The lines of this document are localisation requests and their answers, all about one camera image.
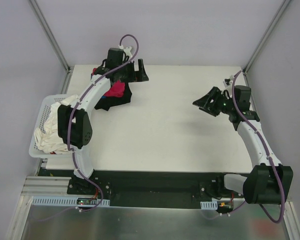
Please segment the pink t shirt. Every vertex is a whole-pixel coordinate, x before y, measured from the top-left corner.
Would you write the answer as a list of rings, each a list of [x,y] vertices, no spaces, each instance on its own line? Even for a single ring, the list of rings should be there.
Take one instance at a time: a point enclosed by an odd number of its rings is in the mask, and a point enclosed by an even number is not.
[[[107,87],[108,84],[106,82],[109,81],[105,77],[100,76],[97,78],[97,75],[98,75],[97,68],[95,67],[91,73],[91,81],[95,80],[96,84],[92,88],[92,90],[90,90],[91,95],[94,97],[100,95],[100,93],[102,92],[102,87]],[[101,99],[110,98],[110,97],[121,98],[124,95],[124,91],[125,91],[125,83],[120,82],[118,80],[110,86],[109,90],[103,94]]]

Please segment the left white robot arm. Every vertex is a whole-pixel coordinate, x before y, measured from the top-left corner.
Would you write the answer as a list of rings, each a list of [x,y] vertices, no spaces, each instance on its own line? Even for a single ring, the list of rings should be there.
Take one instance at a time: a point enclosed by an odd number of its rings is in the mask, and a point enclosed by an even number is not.
[[[57,134],[72,154],[74,175],[81,178],[78,188],[89,195],[95,191],[96,183],[90,179],[94,168],[89,157],[88,144],[93,136],[91,114],[99,100],[115,83],[146,82],[144,61],[129,57],[123,49],[110,48],[107,58],[91,74],[90,83],[83,93],[71,103],[61,104],[57,109]]]

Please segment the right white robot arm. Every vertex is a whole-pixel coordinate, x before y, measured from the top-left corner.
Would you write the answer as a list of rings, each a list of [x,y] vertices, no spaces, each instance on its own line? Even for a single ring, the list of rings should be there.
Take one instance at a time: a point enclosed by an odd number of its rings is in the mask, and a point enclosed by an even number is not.
[[[293,170],[284,166],[268,145],[262,131],[260,118],[250,109],[251,89],[247,86],[233,87],[233,96],[227,90],[214,86],[205,96],[192,104],[201,111],[218,116],[229,116],[234,130],[239,134],[248,151],[252,171],[248,176],[227,173],[215,184],[215,192],[227,197],[232,191],[244,196],[248,204],[280,205],[287,200],[293,179]]]

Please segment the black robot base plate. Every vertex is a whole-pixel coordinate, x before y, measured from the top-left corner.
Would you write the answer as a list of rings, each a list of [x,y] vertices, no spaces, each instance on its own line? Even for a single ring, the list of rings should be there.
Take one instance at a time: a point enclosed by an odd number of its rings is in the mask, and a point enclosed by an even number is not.
[[[240,193],[228,190],[224,173],[150,172],[95,170],[90,182],[71,176],[69,195],[94,195],[110,201],[112,207],[199,209],[201,202],[212,199],[241,199]]]

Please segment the black t shirt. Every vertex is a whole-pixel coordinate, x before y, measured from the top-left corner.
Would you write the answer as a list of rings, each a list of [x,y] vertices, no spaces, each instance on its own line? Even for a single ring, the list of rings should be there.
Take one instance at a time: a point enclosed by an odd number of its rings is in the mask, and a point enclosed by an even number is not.
[[[127,82],[125,83],[125,90],[122,97],[106,97],[100,99],[95,105],[95,109],[108,111],[111,107],[116,107],[120,105],[125,105],[131,102],[132,92],[130,86]]]

